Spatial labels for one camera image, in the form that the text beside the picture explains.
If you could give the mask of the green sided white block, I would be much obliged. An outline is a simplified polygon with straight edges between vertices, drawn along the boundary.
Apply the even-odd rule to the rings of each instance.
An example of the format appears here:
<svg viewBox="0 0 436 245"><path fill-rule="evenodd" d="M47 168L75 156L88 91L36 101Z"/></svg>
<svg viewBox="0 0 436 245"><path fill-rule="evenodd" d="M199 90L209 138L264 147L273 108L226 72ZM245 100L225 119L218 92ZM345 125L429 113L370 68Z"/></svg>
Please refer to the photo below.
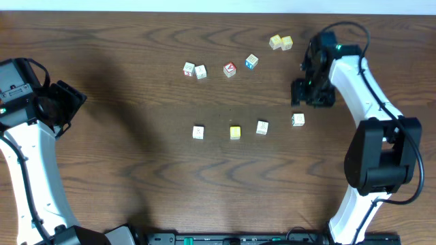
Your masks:
<svg viewBox="0 0 436 245"><path fill-rule="evenodd" d="M301 113L295 113L292 115L292 125L294 127L301 127L305 124L305 115Z"/></svg>

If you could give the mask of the white block with figure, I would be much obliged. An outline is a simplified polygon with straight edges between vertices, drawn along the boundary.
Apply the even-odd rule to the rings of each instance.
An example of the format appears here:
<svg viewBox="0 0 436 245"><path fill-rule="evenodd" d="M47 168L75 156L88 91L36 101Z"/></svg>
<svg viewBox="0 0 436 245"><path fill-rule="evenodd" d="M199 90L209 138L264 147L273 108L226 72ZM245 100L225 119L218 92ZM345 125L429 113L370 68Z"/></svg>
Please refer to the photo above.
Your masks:
<svg viewBox="0 0 436 245"><path fill-rule="evenodd" d="M259 120L256 128L256 133L260 135L266 135L268 133L268 125L268 122Z"/></svg>

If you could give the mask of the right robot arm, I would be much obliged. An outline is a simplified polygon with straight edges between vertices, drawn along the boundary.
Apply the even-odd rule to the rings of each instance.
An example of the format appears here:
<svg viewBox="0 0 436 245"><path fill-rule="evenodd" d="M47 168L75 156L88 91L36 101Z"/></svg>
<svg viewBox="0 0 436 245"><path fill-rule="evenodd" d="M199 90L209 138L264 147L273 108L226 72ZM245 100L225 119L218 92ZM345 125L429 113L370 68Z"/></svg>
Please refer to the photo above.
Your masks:
<svg viewBox="0 0 436 245"><path fill-rule="evenodd" d="M332 31L311 38L300 65L305 77L292 82L292 106L304 101L313 107L344 99L356 132L344 159L347 191L337 213L328 221L327 242L358 244L382 203L423 170L419 143L422 125L405 117L376 83L356 44L340 44Z"/></svg>

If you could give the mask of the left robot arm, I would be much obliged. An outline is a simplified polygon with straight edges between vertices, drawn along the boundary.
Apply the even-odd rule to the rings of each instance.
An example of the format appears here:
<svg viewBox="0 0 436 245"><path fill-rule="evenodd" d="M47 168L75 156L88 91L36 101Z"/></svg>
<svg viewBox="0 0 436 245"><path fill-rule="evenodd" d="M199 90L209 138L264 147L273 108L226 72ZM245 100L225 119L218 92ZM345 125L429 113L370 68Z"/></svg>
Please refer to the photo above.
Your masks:
<svg viewBox="0 0 436 245"><path fill-rule="evenodd" d="M144 244L131 225L107 233L80 226L67 200L56 141L71 127L85 94L33 70L40 63L1 62L1 151L10 170L18 213L18 244Z"/></svg>

